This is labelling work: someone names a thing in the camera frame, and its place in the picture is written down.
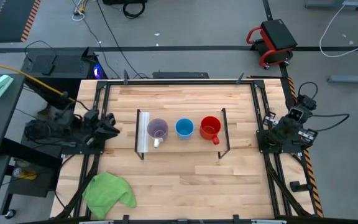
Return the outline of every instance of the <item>green object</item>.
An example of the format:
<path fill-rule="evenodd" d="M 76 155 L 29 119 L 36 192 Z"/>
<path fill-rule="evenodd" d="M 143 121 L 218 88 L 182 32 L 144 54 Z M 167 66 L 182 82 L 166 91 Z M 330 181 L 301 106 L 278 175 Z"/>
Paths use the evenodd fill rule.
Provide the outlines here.
<path fill-rule="evenodd" d="M 94 176 L 82 196 L 88 208 L 100 220 L 104 220 L 117 201 L 136 208 L 134 192 L 126 180 L 107 172 Z"/>

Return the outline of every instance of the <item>floor mat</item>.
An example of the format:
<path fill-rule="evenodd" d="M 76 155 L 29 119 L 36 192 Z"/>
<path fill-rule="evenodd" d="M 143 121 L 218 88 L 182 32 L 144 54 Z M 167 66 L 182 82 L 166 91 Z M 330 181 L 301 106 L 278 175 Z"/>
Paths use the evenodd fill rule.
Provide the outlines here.
<path fill-rule="evenodd" d="M 0 8 L 0 43 L 25 42 L 40 0 L 5 0 Z"/>

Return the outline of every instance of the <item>wooden table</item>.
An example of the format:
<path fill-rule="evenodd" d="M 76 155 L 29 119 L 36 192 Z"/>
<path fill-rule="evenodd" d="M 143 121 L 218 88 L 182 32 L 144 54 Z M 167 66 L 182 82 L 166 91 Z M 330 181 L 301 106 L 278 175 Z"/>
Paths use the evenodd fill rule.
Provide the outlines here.
<path fill-rule="evenodd" d="M 78 100 L 89 108 L 94 100 L 96 82 L 83 80 L 78 93 Z M 280 80 L 266 79 L 264 82 L 270 110 L 278 118 L 285 115 L 287 109 Z M 263 108 L 260 91 L 258 98 Z M 222 108 L 226 108 L 231 145 L 231 151 L 222 159 L 218 159 L 216 152 L 162 152 L 147 154 L 142 161 L 134 153 L 137 109 L 185 114 Z M 240 218 L 273 218 L 264 160 L 257 148 L 257 120 L 249 86 L 112 86 L 107 113 L 110 112 L 114 113 L 121 134 L 106 142 L 98 173 L 109 172 L 125 178 L 135 193 L 137 208 L 117 203 L 106 219 L 121 220 L 123 215 L 142 220 L 231 219 L 233 214 L 239 214 Z M 77 105 L 75 113 L 84 114 L 85 109 Z M 282 154 L 281 160 L 288 188 L 291 181 L 306 182 L 303 169 L 294 158 Z M 57 194 L 64 204 L 78 188 L 82 161 L 83 156 L 75 156 L 62 168 Z M 280 213 L 284 214 L 278 187 L 276 191 Z M 308 192 L 297 192 L 294 196 L 305 210 L 314 213 Z M 55 199 L 50 216 L 62 209 Z M 81 215 L 84 214 L 83 201 Z"/>

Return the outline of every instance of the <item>red mug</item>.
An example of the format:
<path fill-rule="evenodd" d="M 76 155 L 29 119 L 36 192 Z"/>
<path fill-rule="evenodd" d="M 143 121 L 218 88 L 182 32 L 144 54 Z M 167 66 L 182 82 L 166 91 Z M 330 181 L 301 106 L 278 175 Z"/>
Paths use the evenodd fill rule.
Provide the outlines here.
<path fill-rule="evenodd" d="M 201 137 L 212 140 L 215 145 L 219 144 L 218 133 L 220 130 L 221 122 L 214 116 L 207 116 L 201 121 Z"/>

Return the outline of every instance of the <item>blue cup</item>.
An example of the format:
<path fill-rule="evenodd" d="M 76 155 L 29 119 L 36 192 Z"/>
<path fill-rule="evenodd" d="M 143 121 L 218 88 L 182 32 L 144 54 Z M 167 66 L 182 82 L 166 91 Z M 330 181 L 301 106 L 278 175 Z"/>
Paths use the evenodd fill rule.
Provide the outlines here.
<path fill-rule="evenodd" d="M 180 139 L 189 139 L 194 131 L 194 124 L 188 118 L 179 119 L 175 125 L 175 131 Z"/>

